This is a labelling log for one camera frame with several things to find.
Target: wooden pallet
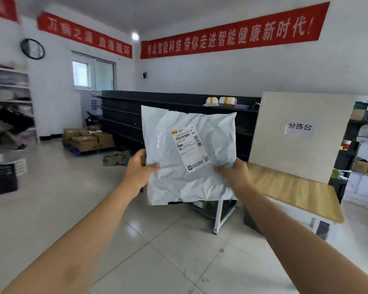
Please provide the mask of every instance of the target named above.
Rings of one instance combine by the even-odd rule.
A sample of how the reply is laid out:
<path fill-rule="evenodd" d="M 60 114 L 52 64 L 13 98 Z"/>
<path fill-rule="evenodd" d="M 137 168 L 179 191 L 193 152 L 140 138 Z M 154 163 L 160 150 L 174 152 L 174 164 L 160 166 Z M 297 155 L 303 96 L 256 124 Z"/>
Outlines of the wooden pallet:
<path fill-rule="evenodd" d="M 87 152 L 81 152 L 80 150 L 77 150 L 76 148 L 70 146 L 69 144 L 66 144 L 64 142 L 63 146 L 65 148 L 67 148 L 71 153 L 73 153 L 75 156 L 80 157 L 80 156 L 86 156 L 86 155 L 93 155 L 93 154 L 99 154 L 99 153 L 103 153 L 103 152 L 108 152 L 110 150 L 115 150 L 115 147 L 106 147 L 106 148 L 97 148 L 95 150 L 89 150 Z"/>

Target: shoe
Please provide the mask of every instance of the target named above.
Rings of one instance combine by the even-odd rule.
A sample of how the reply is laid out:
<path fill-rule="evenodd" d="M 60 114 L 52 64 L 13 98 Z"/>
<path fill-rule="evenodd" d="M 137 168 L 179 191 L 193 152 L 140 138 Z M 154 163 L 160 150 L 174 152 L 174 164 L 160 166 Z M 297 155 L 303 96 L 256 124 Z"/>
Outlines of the shoe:
<path fill-rule="evenodd" d="M 21 145 L 17 146 L 16 148 L 10 148 L 8 150 L 10 152 L 21 152 L 21 151 L 25 150 L 26 148 L 27 148 L 27 145 L 21 144 Z"/>

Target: wooden table top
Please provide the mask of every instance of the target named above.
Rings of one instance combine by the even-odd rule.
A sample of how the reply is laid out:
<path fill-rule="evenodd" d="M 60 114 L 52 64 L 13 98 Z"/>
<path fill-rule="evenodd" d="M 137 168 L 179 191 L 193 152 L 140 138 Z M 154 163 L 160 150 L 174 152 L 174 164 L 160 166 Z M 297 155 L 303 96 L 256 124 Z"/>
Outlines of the wooden table top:
<path fill-rule="evenodd" d="M 334 187 L 282 171 L 248 163 L 255 187 L 268 197 L 342 224 Z"/>

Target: wrapped package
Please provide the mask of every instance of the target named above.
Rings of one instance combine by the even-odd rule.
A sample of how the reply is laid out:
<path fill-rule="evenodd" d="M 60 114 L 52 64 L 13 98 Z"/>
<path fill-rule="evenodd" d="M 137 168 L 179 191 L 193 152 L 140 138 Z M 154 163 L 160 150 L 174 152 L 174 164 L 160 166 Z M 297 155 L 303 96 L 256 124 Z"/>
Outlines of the wrapped package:
<path fill-rule="evenodd" d="M 214 167 L 232 167 L 236 160 L 235 117 L 142 106 L 146 164 L 161 164 L 147 184 L 149 204 L 233 197 Z"/>

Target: stack of cardboard boxes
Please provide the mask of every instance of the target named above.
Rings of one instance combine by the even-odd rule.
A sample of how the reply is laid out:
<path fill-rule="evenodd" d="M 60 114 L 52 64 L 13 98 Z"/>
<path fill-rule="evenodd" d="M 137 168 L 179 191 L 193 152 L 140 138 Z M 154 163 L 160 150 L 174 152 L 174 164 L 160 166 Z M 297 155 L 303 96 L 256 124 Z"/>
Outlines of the stack of cardboard boxes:
<path fill-rule="evenodd" d="M 113 136 L 102 132 L 95 126 L 84 129 L 66 128 L 64 129 L 63 142 L 80 152 L 114 147 Z"/>

